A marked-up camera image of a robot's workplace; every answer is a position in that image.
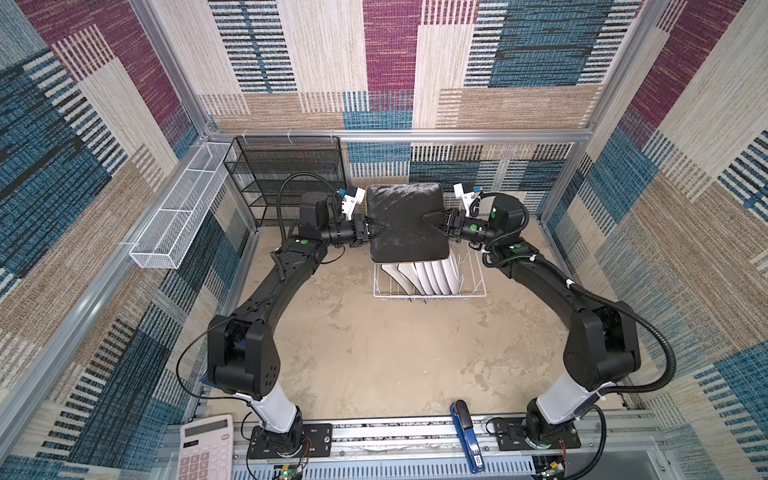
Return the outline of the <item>black square plate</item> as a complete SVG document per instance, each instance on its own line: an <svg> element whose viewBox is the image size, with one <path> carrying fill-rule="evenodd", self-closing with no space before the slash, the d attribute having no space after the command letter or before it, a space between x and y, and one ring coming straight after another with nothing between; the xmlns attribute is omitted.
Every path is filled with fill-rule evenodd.
<svg viewBox="0 0 768 480"><path fill-rule="evenodd" d="M366 214L387 224L387 231L370 243L377 264L443 260L449 240L424 221L425 213L444 210L438 183L372 185L366 191Z"/></svg>

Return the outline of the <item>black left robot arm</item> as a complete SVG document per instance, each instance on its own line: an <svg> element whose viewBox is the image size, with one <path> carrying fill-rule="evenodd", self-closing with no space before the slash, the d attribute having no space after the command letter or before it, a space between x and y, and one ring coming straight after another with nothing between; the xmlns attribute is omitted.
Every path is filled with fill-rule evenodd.
<svg viewBox="0 0 768 480"><path fill-rule="evenodd" d="M359 246L375 238L373 221L354 212L364 198L363 189L351 195L304 194L296 231L271 253L272 270L243 304L210 322L208 381L248 402L271 434L296 436L301 423L298 407L278 381L277 324L331 247Z"/></svg>

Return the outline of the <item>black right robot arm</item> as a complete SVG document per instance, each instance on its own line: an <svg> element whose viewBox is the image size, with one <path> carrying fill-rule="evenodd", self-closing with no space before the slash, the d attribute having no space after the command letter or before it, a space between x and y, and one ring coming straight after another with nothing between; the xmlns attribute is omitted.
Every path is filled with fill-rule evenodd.
<svg viewBox="0 0 768 480"><path fill-rule="evenodd" d="M478 200L467 211L446 209L424 215L425 223L452 240L481 251L485 267L526 287L568 330L564 373L531 400L523 423L527 442L543 449L572 427L600 398L618 393L620 383L641 364L637 328L623 303L595 300L527 242L528 209L515 197L492 195L487 219L477 218Z"/></svg>

